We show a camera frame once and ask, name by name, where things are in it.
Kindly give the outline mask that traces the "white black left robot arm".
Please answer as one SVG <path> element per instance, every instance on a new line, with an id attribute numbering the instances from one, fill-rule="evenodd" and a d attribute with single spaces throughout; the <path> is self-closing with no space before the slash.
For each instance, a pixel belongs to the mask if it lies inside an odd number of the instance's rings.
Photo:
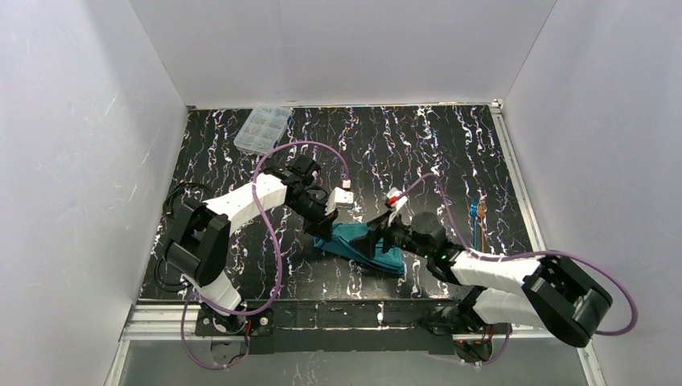
<path id="1" fill-rule="evenodd" d="M 304 219 L 305 233 L 330 241 L 338 211 L 314 195 L 320 165 L 305 155 L 264 172 L 226 195 L 185 199 L 163 238 L 163 258 L 195 287 L 199 298 L 224 316 L 247 316 L 242 297 L 224 271 L 232 234 L 266 211 L 287 206 Z"/>

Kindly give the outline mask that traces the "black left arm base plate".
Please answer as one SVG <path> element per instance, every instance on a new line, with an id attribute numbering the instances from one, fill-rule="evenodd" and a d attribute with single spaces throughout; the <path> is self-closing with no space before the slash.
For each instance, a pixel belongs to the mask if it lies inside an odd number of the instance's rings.
<path id="1" fill-rule="evenodd" d="M 250 316 L 222 315 L 205 303 L 200 303 L 195 335 L 202 337 L 217 336 L 269 336 L 274 330 L 272 308 Z"/>

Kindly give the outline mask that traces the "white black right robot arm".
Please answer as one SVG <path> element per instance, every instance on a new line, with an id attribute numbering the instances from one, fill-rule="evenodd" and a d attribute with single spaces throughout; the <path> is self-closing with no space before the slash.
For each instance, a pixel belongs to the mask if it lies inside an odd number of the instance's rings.
<path id="1" fill-rule="evenodd" d="M 419 213 L 410 224 L 389 217 L 385 213 L 370 221 L 350 246 L 368 259 L 396 247 L 424 257 L 439 281 L 470 287 L 455 318 L 471 331 L 501 323 L 534 326 L 572 347 L 585 347 L 613 304 L 612 296 L 568 257 L 496 257 L 454 243 L 432 213 Z"/>

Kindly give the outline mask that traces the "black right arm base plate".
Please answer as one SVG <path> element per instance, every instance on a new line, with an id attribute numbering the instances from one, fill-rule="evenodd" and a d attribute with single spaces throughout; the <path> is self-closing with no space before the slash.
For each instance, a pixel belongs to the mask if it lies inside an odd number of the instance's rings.
<path id="1" fill-rule="evenodd" d="M 506 323 L 484 322 L 471 306 L 438 303 L 426 308 L 419 318 L 419 326 L 434 335 L 479 334 L 482 339 L 508 333 Z"/>

